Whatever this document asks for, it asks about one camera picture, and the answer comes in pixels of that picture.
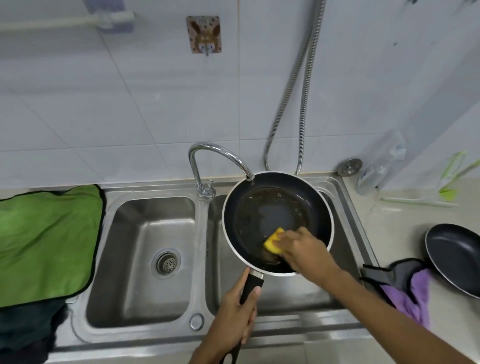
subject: countertop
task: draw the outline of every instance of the countertop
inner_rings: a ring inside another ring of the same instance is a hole
[[[462,225],[480,234],[480,179],[460,180],[455,208],[437,208],[393,204],[379,201],[384,192],[372,191],[360,196],[353,187],[354,179],[344,179],[350,198],[381,266],[408,257],[422,258],[420,242],[426,230],[439,223]],[[1,191],[0,197],[23,191]],[[414,192],[389,193],[395,197]],[[431,331],[480,364],[480,300],[475,300],[434,275],[430,286]],[[190,353],[162,358],[122,358],[81,363],[187,363]],[[393,363],[372,339],[307,342],[303,346],[242,350],[238,363]]]

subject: non-stick pan surface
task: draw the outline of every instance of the non-stick pan surface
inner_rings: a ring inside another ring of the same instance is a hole
[[[458,225],[440,224],[427,231],[425,247],[450,283],[480,299],[480,236]]]
[[[264,258],[263,243],[277,228],[306,227],[330,246],[332,212],[325,198],[306,181],[281,172],[262,172],[253,181],[243,180],[224,204],[224,231],[235,253],[260,272],[287,276],[295,272],[288,263]]]

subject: pan handle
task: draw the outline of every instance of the pan handle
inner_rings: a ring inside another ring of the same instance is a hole
[[[245,286],[243,287],[243,293],[240,297],[240,304],[244,304],[247,301],[248,295],[250,292],[253,291],[255,287],[261,287],[264,284],[264,275],[263,273],[257,272],[256,270],[251,269],[250,274],[248,275],[247,281],[245,282]],[[237,362],[237,358],[240,352],[241,341],[232,349],[230,350],[225,356],[220,360],[220,364],[223,364],[223,361],[228,355],[232,356],[232,364]]]

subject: purple and gray towel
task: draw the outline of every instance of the purple and gray towel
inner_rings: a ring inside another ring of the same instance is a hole
[[[430,328],[430,273],[425,262],[411,258],[396,261],[389,268],[364,265],[361,279],[372,284],[398,311]]]

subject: chrome faucet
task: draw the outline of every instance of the chrome faucet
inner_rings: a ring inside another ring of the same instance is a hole
[[[235,163],[238,166],[238,168],[240,168],[240,170],[243,172],[245,177],[247,177],[248,181],[253,181],[253,179],[255,178],[255,175],[247,167],[245,162],[241,160],[240,157],[230,152],[228,149],[222,146],[219,146],[218,144],[215,144],[215,143],[195,143],[188,150],[188,159],[190,160],[190,165],[192,166],[195,182],[197,182],[197,198],[200,201],[205,201],[206,199],[214,198],[216,195],[216,190],[210,184],[205,186],[202,183],[202,179],[200,178],[200,173],[197,167],[197,161],[195,160],[195,153],[197,150],[211,150],[212,152],[221,154],[224,157],[227,157],[228,159],[230,159],[233,163]]]

